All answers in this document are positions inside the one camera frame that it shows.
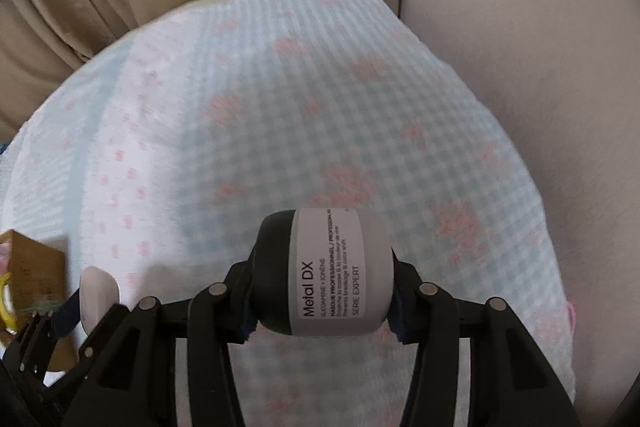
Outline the grey black Metal DX jar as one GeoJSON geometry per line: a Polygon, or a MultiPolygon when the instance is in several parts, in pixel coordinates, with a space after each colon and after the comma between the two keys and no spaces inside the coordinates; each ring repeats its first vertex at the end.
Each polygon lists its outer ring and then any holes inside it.
{"type": "Polygon", "coordinates": [[[250,303],[270,331],[362,336],[385,321],[394,257],[383,221],[362,208],[300,208],[262,221],[250,303]]]}

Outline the yellow packing tape roll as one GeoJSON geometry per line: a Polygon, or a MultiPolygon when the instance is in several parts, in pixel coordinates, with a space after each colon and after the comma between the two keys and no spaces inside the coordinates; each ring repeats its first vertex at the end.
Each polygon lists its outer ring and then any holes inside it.
{"type": "Polygon", "coordinates": [[[4,326],[6,326],[6,330],[10,334],[16,334],[17,319],[12,305],[10,280],[10,272],[6,272],[2,275],[2,277],[0,277],[0,315],[4,326]]]}

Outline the small white cap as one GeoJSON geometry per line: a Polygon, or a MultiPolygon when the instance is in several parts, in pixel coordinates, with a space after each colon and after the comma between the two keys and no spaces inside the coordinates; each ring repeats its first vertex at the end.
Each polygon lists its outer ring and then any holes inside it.
{"type": "Polygon", "coordinates": [[[119,303],[119,287],[110,273],[88,267],[79,280],[79,313],[84,332],[89,335],[112,306],[119,303]]]}

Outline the brown cardboard box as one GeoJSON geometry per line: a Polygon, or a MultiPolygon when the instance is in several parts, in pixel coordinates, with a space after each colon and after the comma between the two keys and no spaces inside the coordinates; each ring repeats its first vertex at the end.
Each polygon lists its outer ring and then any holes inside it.
{"type": "Polygon", "coordinates": [[[7,348],[34,312],[47,312],[65,303],[66,260],[62,251],[9,229],[1,233],[1,276],[11,273],[10,288],[17,333],[1,320],[1,347],[7,348]]]}

